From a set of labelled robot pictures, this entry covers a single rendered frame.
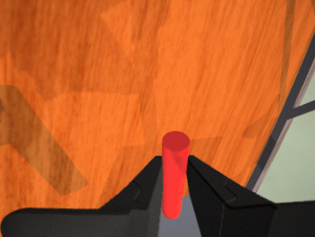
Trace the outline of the red cylindrical peg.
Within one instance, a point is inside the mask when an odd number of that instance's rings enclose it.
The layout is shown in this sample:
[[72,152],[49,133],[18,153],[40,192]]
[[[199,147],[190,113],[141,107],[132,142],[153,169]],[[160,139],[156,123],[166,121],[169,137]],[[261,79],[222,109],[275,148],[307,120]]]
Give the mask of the red cylindrical peg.
[[180,213],[189,146],[189,137],[180,131],[168,132],[162,138],[162,212],[168,219]]

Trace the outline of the grey open box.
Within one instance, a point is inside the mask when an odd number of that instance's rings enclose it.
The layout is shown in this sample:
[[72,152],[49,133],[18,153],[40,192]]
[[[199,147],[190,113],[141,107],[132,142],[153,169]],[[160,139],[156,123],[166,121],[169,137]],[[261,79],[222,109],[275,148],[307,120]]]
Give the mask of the grey open box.
[[166,218],[161,209],[158,237],[201,237],[189,194],[182,197],[180,213],[177,218]]

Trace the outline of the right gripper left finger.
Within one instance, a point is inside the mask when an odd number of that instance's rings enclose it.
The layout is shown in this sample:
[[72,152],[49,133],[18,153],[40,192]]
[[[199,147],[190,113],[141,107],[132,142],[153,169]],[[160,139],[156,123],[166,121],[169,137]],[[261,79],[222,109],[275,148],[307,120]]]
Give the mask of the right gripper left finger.
[[100,208],[25,207],[0,224],[2,237],[158,237],[163,199],[162,156]]

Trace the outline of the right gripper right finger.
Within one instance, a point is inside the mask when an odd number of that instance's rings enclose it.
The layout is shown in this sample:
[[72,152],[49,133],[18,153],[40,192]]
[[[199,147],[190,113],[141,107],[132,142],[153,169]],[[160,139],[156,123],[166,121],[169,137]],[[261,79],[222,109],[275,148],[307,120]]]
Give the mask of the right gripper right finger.
[[315,237],[315,200],[271,202],[194,155],[186,177],[201,237]]

